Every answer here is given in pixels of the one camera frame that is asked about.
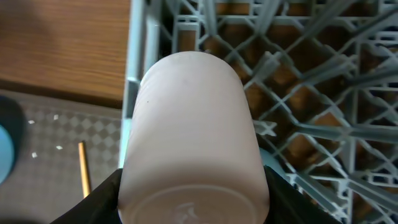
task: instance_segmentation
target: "wooden countertop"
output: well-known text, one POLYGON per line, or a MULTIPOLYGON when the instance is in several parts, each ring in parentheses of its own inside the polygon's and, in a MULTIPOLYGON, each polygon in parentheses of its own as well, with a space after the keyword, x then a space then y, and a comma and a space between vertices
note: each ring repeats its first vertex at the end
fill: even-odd
POLYGON ((121 107, 130 0, 0 1, 0 88, 121 107))

